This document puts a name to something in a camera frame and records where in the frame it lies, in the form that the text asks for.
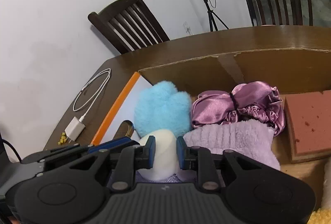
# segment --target red sponge block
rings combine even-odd
[[[331,155],[331,91],[286,95],[293,162]]]

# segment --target white fluffy object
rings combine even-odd
[[[331,158],[324,167],[322,209],[331,209]]]
[[[169,130],[157,130],[140,139],[139,144],[144,146],[150,136],[155,136],[155,157],[152,169],[140,169],[140,175],[151,181],[166,179],[179,170],[176,152],[176,137]]]

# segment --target yellow textured fabric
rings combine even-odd
[[[331,209],[313,212],[307,224],[331,224]]]

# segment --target small yellow object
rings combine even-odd
[[[61,139],[60,139],[60,141],[58,142],[58,145],[62,145],[63,143],[65,143],[65,142],[67,141],[67,139],[68,139],[68,137],[67,137],[66,133],[63,132],[63,133],[61,134]]]
[[[330,224],[331,209],[318,209],[313,212],[307,224]]]

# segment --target satin fabric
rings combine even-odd
[[[192,126],[229,124],[240,119],[254,118],[275,129],[275,136],[285,127],[282,99],[277,87],[262,81],[239,84],[232,91],[237,103],[235,110],[230,94],[224,91],[205,91],[192,104]]]

